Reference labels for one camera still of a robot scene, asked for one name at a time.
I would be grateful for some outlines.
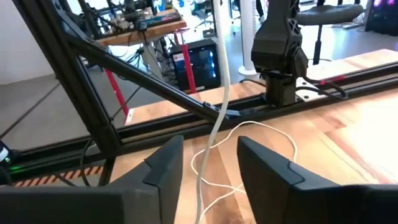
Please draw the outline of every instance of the white cable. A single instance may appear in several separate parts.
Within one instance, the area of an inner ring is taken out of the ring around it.
[[[217,146],[219,146],[220,144],[223,144],[225,141],[227,141],[227,140],[229,139],[229,137],[231,137],[232,133],[233,133],[238,127],[240,127],[240,126],[242,126],[242,125],[244,125],[244,124],[258,124],[258,125],[261,125],[261,126],[263,126],[263,127],[269,128],[269,129],[271,129],[271,130],[273,130],[273,131],[277,131],[278,133],[280,133],[280,134],[284,135],[285,137],[287,137],[287,139],[290,141],[290,143],[292,144],[292,147],[293,147],[293,159],[292,159],[292,160],[293,160],[293,162],[296,161],[296,158],[297,158],[297,145],[296,145],[295,141],[294,141],[288,134],[286,134],[285,132],[283,132],[283,131],[281,131],[281,130],[278,130],[278,129],[272,127],[272,126],[269,126],[269,125],[266,125],[266,124],[262,124],[262,123],[260,123],[260,122],[255,122],[255,121],[244,121],[244,122],[238,124],[235,128],[233,128],[233,129],[229,132],[229,134],[227,135],[226,138],[224,138],[222,141],[220,141],[219,143],[215,144],[214,146],[211,146],[210,149],[212,149],[212,148],[214,148],[214,147],[217,147]],[[205,152],[205,151],[206,151],[206,149],[201,150],[200,152],[196,153],[196,154],[193,156],[192,160],[191,160],[191,168],[192,168],[192,170],[194,171],[194,173],[196,173],[196,175],[198,175],[198,172],[196,171],[195,167],[193,166],[193,162],[195,161],[195,158],[196,158],[197,156],[199,156],[201,153],[203,153],[203,152]],[[241,192],[241,193],[243,193],[243,194],[246,194],[246,192],[245,192],[244,190],[241,190],[241,189],[240,189],[240,188],[243,186],[243,184],[239,185],[238,187],[233,187],[233,186],[224,185],[224,184],[212,183],[212,182],[209,182],[209,181],[205,180],[204,178],[201,178],[201,179],[202,179],[202,181],[204,181],[204,182],[205,182],[206,184],[208,184],[208,185],[212,185],[212,186],[216,186],[216,187],[226,187],[226,188],[233,189],[233,190],[232,190],[231,192],[229,192],[229,193],[223,195],[223,196],[218,197],[218,198],[217,198],[216,200],[214,200],[211,204],[209,204],[209,206],[207,206],[207,207],[204,209],[204,211],[202,212],[202,214],[200,215],[199,222],[200,222],[200,221],[202,220],[202,218],[205,216],[205,213],[206,213],[214,204],[216,204],[219,200],[221,200],[221,199],[223,199],[223,198],[226,198],[226,197],[228,197],[228,196],[234,194],[234,193],[237,192],[237,191],[238,191],[238,192]]]
[[[204,151],[205,155],[203,156],[203,160],[201,162],[201,167],[200,167],[198,178],[197,178],[197,215],[195,218],[195,224],[200,223],[201,205],[202,205],[201,179],[205,172],[206,161],[209,156],[210,147],[213,144],[214,138],[216,137],[218,129],[221,126],[221,122],[224,120],[224,116],[226,114],[226,109],[228,106],[228,97],[229,97],[229,67],[228,67],[228,61],[227,61],[227,56],[226,56],[224,32],[223,32],[223,28],[221,27],[222,21],[221,21],[221,15],[220,15],[220,12],[221,12],[220,0],[213,1],[213,9],[214,9],[215,20],[217,21],[217,22],[215,22],[215,26],[216,26],[216,30],[218,33],[218,53],[219,53],[220,62],[221,62],[221,71],[222,71],[222,74],[224,74],[223,75],[224,97],[223,97],[223,104],[221,105],[220,113],[217,117],[217,120],[216,120],[216,123],[215,123],[213,129],[211,130],[209,140],[207,142],[206,149]]]

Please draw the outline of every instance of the orange and black striped tape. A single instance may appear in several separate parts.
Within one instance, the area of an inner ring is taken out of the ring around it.
[[[100,174],[102,172],[103,168],[104,168],[103,166],[87,167],[85,169],[85,174],[86,175]],[[63,176],[64,178],[70,180],[70,179],[81,177],[81,171],[80,171],[80,169],[71,170],[68,172],[60,173],[60,175]],[[51,184],[57,180],[58,180],[58,178],[55,177],[54,175],[45,175],[43,177],[37,177],[34,179],[27,179],[27,180],[16,182],[16,183],[14,183],[14,186],[16,186],[16,187],[34,187],[34,186],[38,186],[38,185]]]

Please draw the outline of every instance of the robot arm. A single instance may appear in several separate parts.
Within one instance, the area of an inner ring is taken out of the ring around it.
[[[299,0],[269,0],[267,20],[254,38],[251,58],[266,80],[266,101],[272,106],[295,103],[295,81],[307,75],[298,11]]]

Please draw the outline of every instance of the white pole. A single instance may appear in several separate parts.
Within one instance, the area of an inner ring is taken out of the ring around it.
[[[254,34],[256,33],[255,0],[241,1],[241,29],[242,29],[242,51],[243,66],[238,70],[244,78],[258,78],[256,69],[251,60],[251,48],[253,47]]]

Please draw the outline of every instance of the wooden surface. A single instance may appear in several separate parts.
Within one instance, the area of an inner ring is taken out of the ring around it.
[[[380,50],[370,54],[347,58],[342,61],[319,65],[308,71],[345,73],[350,69],[398,61],[398,52]],[[310,74],[322,78],[324,73]],[[232,85],[232,98],[257,94],[262,89],[252,83]],[[200,100],[217,103],[221,101],[222,89],[210,90],[195,95]],[[343,101],[301,113],[264,121],[289,134],[297,143],[297,161],[304,168],[338,184],[381,183],[398,181],[398,145],[395,128],[398,126],[398,90]],[[152,117],[181,111],[175,105],[160,102],[136,108],[132,123]],[[220,142],[229,131],[217,134]],[[237,137],[244,135],[291,159],[293,149],[286,137],[258,125],[240,127],[222,145],[210,152],[205,178],[210,182],[238,186],[241,183],[236,157]],[[204,149],[208,136],[184,142],[183,180],[178,201],[176,223],[193,223],[195,219],[196,175],[190,168],[195,153]],[[118,157],[111,180],[131,170],[156,149]],[[199,166],[200,157],[195,163]],[[230,189],[203,184],[203,204],[206,207],[215,198]],[[218,202],[206,215],[202,223],[255,223],[250,204],[244,194],[236,193]]]
[[[158,15],[161,16],[163,14],[168,14],[171,12],[175,12],[175,9],[169,9],[166,11],[159,12]],[[184,19],[181,18],[180,21],[169,22],[167,24],[150,27],[145,31],[145,35],[147,40],[150,40],[153,38],[161,37],[165,34],[173,33],[175,30],[185,28],[186,26],[187,23],[184,21]],[[105,46],[134,45],[136,43],[142,43],[144,41],[144,36],[142,32],[133,31],[113,37],[103,38],[97,41]]]

